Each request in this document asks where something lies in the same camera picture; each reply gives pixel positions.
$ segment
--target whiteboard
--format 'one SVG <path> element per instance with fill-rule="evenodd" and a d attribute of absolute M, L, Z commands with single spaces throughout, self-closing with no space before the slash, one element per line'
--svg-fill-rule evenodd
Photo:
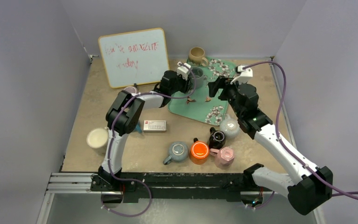
<path fill-rule="evenodd" d="M 101 36 L 98 44 L 111 88 L 159 82 L 169 70 L 161 28 Z"/>

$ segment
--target wooden table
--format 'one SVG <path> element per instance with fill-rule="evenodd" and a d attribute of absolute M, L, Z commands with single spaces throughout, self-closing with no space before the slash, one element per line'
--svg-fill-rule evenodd
<path fill-rule="evenodd" d="M 172 70 L 176 70 L 178 61 L 169 61 Z M 229 61 L 239 65 L 251 64 L 260 60 Z M 252 69 L 254 77 L 249 83 L 257 88 L 257 93 L 260 96 L 259 107 L 275 121 L 279 97 L 271 68 L 268 64 L 262 64 Z M 139 86 L 139 90 L 146 92 L 152 90 L 153 87 L 154 84 L 142 85 Z M 96 127 L 107 126 L 106 112 L 121 90 L 112 89 L 108 86 L 102 59 L 94 59 L 73 124 L 62 171 L 95 172 L 98 170 L 103 161 L 105 150 L 97 151 L 90 148 L 86 143 L 86 136 L 89 131 Z M 235 118 L 230 106 L 227 112 Z M 253 164 L 261 163 L 275 172 L 285 173 L 283 167 L 266 149 L 242 132 L 234 140 L 228 140 L 226 143 L 226 146 L 230 146 L 235 151 L 235 160 L 229 169 L 217 168 L 212 156 L 203 165 L 195 165 L 190 160 L 186 160 L 183 163 L 171 163 L 165 166 L 162 162 L 167 157 L 167 149 L 172 142 L 184 141 L 188 143 L 188 146 L 191 146 L 194 137 L 206 141 L 211 126 L 172 114 L 167 107 L 142 111 L 140 121 L 146 119 L 166 120 L 167 132 L 142 134 L 134 132 L 130 134 L 123 154 L 124 172 L 241 173 Z M 283 115 L 280 117 L 279 123 L 281 124 L 281 133 L 289 139 Z"/>

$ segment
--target pink mug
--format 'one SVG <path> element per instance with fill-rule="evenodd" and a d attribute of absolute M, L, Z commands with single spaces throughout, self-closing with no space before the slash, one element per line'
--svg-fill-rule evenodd
<path fill-rule="evenodd" d="M 210 153 L 215 157 L 215 165 L 219 168 L 226 168 L 234 162 L 234 150 L 230 147 L 224 147 L 222 149 L 211 148 Z"/>

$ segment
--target black mug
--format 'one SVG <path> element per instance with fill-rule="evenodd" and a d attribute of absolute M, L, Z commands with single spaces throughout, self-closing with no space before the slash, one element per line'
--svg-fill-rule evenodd
<path fill-rule="evenodd" d="M 226 136 L 221 131 L 216 131 L 214 127 L 209 129 L 211 136 L 208 139 L 208 146 L 209 148 L 216 148 L 221 149 L 223 148 L 224 144 L 226 143 Z"/>

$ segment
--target small box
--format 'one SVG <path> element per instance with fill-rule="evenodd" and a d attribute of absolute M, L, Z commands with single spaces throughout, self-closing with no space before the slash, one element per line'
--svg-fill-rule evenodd
<path fill-rule="evenodd" d="M 166 120 L 145 120 L 143 122 L 144 132 L 166 132 Z"/>

